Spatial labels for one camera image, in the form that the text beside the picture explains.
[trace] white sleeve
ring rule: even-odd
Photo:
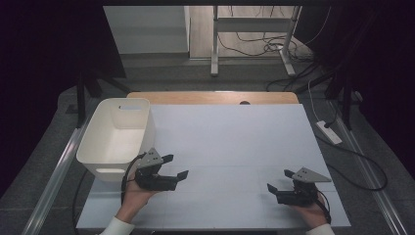
[[[314,229],[309,230],[308,232],[305,232],[305,235],[334,235],[332,226],[330,224],[326,223],[321,226],[318,226]]]
[[[134,227],[133,224],[123,222],[116,217],[113,217],[113,220],[111,220],[110,224],[101,235],[128,235],[132,232]]]

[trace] white tabletop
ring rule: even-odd
[[[302,105],[153,105],[155,147],[173,154],[162,175],[189,170],[174,192],[151,199],[133,219],[151,230],[266,230],[304,227],[299,215],[279,205],[266,184],[292,190],[284,169],[305,166],[331,177]],[[332,226],[350,226],[331,183]],[[105,228],[120,206],[120,183],[95,179],[77,224]]]

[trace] human hand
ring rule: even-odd
[[[324,205],[324,200],[320,193],[318,193],[318,201]],[[291,206],[291,208],[301,215],[302,219],[311,229],[327,223],[324,212],[315,203],[306,208],[299,206]]]
[[[140,188],[133,176],[130,176],[125,188],[123,203],[115,217],[126,223],[131,223],[135,214],[146,206],[149,199],[157,193],[159,192]]]

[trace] storage bin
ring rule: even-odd
[[[107,99],[92,116],[76,158],[97,178],[121,181],[130,162],[154,147],[155,137],[148,100]]]

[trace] white wall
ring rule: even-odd
[[[104,7],[119,54],[189,51],[189,7]]]

